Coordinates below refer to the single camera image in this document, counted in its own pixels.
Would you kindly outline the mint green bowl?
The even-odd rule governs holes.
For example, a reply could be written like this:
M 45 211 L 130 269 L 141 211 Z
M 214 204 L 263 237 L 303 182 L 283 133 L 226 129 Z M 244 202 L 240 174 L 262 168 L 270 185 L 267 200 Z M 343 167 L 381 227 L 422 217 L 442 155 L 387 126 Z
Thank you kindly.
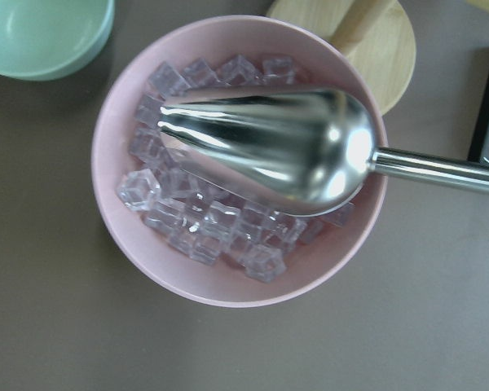
M 84 68 L 114 15 L 114 1 L 0 1 L 0 75 L 52 81 Z

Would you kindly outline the pink bowl with ice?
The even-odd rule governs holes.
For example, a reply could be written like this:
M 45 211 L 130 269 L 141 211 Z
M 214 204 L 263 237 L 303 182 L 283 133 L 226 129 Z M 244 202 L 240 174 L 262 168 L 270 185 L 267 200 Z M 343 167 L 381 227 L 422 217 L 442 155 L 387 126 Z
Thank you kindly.
M 321 38 L 262 16 L 227 15 L 188 24 L 153 42 L 114 83 L 100 111 L 91 153 L 95 198 L 117 246 L 148 278 L 182 297 L 208 305 L 254 307 L 297 297 L 336 274 L 359 250 L 381 210 L 387 180 L 372 175 L 354 198 L 344 226 L 326 225 L 308 244 L 298 244 L 284 261 L 286 271 L 270 283 L 251 279 L 236 258 L 238 243 L 211 266 L 188 258 L 117 197 L 122 176 L 137 166 L 128 152 L 136 126 L 134 112 L 149 75 L 163 62 L 178 68 L 196 59 L 219 65 L 233 55 L 259 61 L 267 53 L 292 56 L 320 83 L 339 86 L 363 102 L 373 115 L 376 100 L 346 59 Z

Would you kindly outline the steel ice scoop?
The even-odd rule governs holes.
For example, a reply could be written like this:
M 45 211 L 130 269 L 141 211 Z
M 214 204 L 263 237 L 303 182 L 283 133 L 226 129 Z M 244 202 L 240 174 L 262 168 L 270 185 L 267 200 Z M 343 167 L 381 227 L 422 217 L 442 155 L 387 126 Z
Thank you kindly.
M 182 168 L 293 216 L 340 208 L 371 174 L 489 194 L 489 167 L 381 146 L 378 116 L 331 87 L 192 90 L 158 121 L 186 147 Z

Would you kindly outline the wooden mug tree stand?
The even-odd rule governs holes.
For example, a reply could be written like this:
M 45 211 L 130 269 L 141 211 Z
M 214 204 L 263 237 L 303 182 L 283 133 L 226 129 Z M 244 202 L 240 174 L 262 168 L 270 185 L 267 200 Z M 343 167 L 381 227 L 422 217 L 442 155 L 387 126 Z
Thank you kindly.
M 438 109 L 489 59 L 489 1 L 275 1 L 273 19 L 311 31 L 360 72 L 382 113 Z

